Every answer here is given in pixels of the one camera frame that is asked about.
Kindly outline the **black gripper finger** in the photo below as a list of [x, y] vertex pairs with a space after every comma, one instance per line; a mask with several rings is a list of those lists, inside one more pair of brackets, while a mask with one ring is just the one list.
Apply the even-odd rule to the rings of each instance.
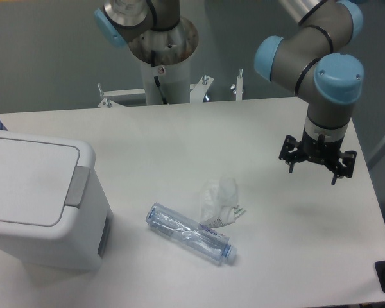
[[292, 173], [295, 164], [304, 161], [304, 150], [302, 141], [296, 140], [291, 135], [286, 135], [278, 158], [289, 166], [289, 173]]
[[337, 179], [352, 178], [354, 173], [357, 152], [354, 150], [338, 151], [333, 157], [326, 158], [324, 166], [333, 173], [331, 184], [335, 185]]

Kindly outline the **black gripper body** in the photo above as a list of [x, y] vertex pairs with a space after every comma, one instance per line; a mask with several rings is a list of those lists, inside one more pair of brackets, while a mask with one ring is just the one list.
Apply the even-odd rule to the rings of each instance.
[[312, 138], [304, 130], [302, 140], [297, 147], [297, 157], [317, 164], [335, 166], [340, 164], [339, 153], [342, 142], [343, 138], [333, 142], [326, 141], [324, 135]]

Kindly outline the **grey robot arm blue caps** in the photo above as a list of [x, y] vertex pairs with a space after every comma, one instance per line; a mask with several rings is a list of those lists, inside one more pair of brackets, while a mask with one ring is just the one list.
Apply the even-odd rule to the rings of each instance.
[[[287, 136], [279, 158], [325, 166], [334, 179], [350, 178], [357, 153], [341, 151], [363, 87], [364, 68], [340, 49], [363, 27], [351, 1], [282, 1], [299, 30], [290, 39], [270, 36], [258, 47], [253, 66], [308, 104], [302, 138]], [[190, 61], [198, 47], [195, 25], [181, 16], [178, 1], [105, 1], [94, 11], [103, 36], [129, 47], [142, 69], [149, 105], [191, 103]]]

